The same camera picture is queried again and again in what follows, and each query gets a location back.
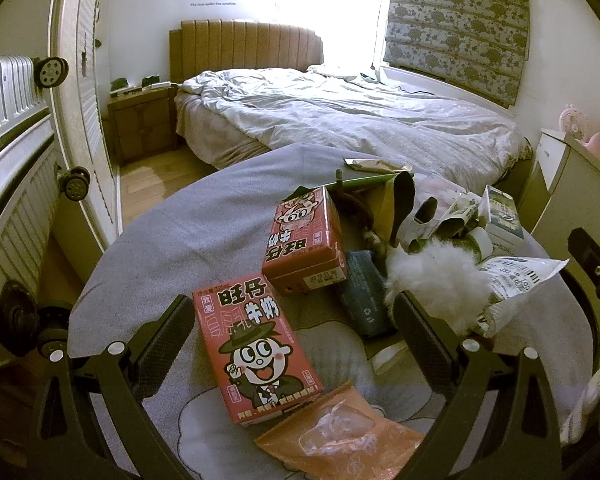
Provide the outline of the red milk carton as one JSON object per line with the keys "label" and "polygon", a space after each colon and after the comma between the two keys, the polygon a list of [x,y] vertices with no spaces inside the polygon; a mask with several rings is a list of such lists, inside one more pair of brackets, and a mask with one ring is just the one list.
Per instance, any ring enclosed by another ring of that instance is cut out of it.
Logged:
{"label": "red milk carton", "polygon": [[348,277],[337,209],[327,188],[277,205],[262,273],[283,295],[303,294]]}
{"label": "red milk carton", "polygon": [[265,276],[193,292],[197,321],[230,419],[238,425],[291,412],[323,385]]}

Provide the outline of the orange plastic wrapper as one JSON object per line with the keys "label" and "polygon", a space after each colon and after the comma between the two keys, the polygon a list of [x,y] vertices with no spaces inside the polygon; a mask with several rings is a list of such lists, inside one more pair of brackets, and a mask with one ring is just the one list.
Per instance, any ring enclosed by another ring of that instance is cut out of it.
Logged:
{"label": "orange plastic wrapper", "polygon": [[393,479],[423,440],[378,414],[346,382],[262,434],[256,445],[317,479]]}

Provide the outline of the green wrapper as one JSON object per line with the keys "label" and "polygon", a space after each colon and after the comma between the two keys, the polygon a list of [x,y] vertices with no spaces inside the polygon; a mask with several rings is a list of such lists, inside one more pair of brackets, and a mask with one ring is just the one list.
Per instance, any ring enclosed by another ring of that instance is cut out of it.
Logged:
{"label": "green wrapper", "polygon": [[384,185],[391,181],[396,174],[371,174],[366,177],[357,177],[352,179],[337,179],[335,182],[325,184],[325,188],[332,191],[340,191],[343,193],[354,193],[358,191],[374,188],[378,185]]}

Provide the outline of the white wardrobe door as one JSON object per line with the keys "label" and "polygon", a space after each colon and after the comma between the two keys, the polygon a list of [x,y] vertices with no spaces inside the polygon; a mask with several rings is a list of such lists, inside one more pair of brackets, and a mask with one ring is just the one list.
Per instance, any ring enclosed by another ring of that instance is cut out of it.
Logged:
{"label": "white wardrobe door", "polygon": [[91,176],[80,208],[98,248],[106,250],[120,234],[119,200],[97,96],[95,25],[96,0],[50,2],[47,54],[68,63],[65,81],[50,90],[50,109],[62,161]]}

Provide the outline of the green milk carton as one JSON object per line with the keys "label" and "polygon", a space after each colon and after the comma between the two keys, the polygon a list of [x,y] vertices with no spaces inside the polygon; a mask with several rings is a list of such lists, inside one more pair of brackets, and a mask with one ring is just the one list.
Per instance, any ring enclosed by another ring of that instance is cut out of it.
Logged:
{"label": "green milk carton", "polygon": [[490,237],[494,255],[513,255],[524,241],[513,197],[492,185],[484,189],[480,200],[479,223]]}

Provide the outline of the dark green crumpled packet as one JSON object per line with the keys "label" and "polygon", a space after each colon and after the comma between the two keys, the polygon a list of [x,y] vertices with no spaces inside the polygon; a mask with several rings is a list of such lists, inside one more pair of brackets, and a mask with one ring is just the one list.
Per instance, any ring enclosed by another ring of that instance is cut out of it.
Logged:
{"label": "dark green crumpled packet", "polygon": [[353,328],[367,341],[392,332],[385,306],[385,283],[368,250],[346,252],[348,278],[341,287],[340,299]]}

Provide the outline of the white printed plastic bag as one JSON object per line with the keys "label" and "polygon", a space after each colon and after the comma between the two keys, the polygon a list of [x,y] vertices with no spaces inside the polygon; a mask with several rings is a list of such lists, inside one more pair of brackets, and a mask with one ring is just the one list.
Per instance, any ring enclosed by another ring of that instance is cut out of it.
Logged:
{"label": "white printed plastic bag", "polygon": [[491,338],[522,309],[532,290],[554,278],[569,260],[536,257],[493,257],[478,264],[490,280],[490,304],[476,321],[477,332]]}

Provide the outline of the silver ribbed suitcase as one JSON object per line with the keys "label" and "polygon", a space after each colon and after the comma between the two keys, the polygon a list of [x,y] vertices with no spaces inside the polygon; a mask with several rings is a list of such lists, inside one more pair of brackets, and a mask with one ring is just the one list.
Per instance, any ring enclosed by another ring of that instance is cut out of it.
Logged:
{"label": "silver ribbed suitcase", "polygon": [[0,56],[0,367],[35,345],[38,284],[60,196],[82,200],[82,167],[59,162],[43,92],[65,81],[63,58]]}

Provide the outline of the bed with white duvet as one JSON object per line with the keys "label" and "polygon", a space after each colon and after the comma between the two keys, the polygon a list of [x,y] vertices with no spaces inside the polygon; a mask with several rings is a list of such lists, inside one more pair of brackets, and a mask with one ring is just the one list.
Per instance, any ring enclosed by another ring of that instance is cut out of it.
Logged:
{"label": "bed with white duvet", "polygon": [[205,70],[174,102],[176,132],[218,169],[306,143],[437,171],[481,193],[532,155],[518,126],[493,110],[325,65]]}

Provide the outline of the pink plush toy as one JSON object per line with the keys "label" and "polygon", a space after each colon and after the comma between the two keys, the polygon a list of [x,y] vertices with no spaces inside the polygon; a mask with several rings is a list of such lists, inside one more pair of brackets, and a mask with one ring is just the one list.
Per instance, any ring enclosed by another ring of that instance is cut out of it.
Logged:
{"label": "pink plush toy", "polygon": [[590,125],[583,110],[568,104],[558,118],[558,130],[576,139],[596,159],[600,160],[600,126]]}

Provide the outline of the wooden bedside table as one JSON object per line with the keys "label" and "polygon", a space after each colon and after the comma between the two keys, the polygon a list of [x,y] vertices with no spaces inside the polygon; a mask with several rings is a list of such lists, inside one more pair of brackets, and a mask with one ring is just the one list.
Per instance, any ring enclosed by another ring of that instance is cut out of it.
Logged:
{"label": "wooden bedside table", "polygon": [[124,166],[178,147],[174,86],[118,96],[108,104],[117,162]]}

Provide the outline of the white cabinet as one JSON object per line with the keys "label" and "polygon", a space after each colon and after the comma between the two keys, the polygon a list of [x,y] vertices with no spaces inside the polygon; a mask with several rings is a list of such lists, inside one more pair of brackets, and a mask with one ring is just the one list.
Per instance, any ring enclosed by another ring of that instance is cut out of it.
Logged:
{"label": "white cabinet", "polygon": [[594,285],[568,252],[568,236],[577,228],[600,245],[600,160],[572,136],[543,129],[517,209],[547,255],[569,261],[567,270],[600,312]]}

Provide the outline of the floral roman window blind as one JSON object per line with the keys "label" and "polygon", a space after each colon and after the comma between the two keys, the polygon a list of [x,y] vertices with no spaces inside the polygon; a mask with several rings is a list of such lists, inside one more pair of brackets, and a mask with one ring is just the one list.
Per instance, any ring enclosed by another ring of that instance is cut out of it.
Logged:
{"label": "floral roman window blind", "polygon": [[529,0],[389,0],[384,61],[509,108],[529,26]]}

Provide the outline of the brown padded headboard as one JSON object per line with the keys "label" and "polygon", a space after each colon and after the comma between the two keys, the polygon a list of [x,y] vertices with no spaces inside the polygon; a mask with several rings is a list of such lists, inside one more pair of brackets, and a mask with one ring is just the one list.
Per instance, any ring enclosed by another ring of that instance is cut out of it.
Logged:
{"label": "brown padded headboard", "polygon": [[175,82],[205,70],[293,68],[324,61],[323,41],[312,30],[241,20],[182,21],[169,32],[170,77]]}

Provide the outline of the red milk carton front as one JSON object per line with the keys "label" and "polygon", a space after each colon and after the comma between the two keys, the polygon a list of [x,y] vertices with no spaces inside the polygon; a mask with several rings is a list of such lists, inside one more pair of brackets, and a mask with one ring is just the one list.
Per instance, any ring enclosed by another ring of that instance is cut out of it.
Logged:
{"label": "red milk carton front", "polygon": [[323,385],[265,276],[193,292],[197,321],[230,419],[238,425],[291,412]]}

